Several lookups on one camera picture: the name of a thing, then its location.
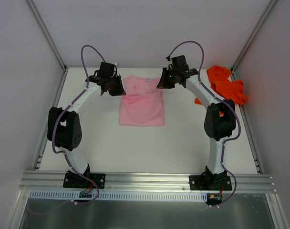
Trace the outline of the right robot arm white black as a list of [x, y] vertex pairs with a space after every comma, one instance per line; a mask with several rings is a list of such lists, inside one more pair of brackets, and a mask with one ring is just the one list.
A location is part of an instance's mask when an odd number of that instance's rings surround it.
[[170, 64], [162, 69], [158, 89], [172, 89], [180, 84], [192, 92], [206, 109], [204, 130], [209, 137], [209, 160], [201, 175], [190, 175], [191, 190], [231, 190], [224, 167], [226, 141], [236, 129], [235, 104], [211, 91], [200, 78], [200, 71], [189, 68], [185, 56], [167, 57]]

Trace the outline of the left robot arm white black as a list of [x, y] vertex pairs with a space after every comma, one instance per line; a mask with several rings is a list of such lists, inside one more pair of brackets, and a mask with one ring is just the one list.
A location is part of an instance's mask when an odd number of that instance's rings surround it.
[[79, 187], [86, 187], [91, 181], [88, 163], [77, 150], [83, 136], [80, 118], [90, 103], [106, 92], [110, 96], [125, 95], [117, 65], [101, 62], [93, 75], [86, 74], [85, 84], [75, 98], [63, 107], [53, 106], [48, 113], [47, 138], [52, 151], [64, 155]]

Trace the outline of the pink t shirt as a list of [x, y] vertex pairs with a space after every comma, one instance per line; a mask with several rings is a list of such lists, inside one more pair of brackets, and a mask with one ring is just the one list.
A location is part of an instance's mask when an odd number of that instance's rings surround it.
[[124, 78], [126, 95], [121, 99], [119, 124], [125, 126], [164, 126], [164, 91], [157, 89], [159, 78], [135, 75]]

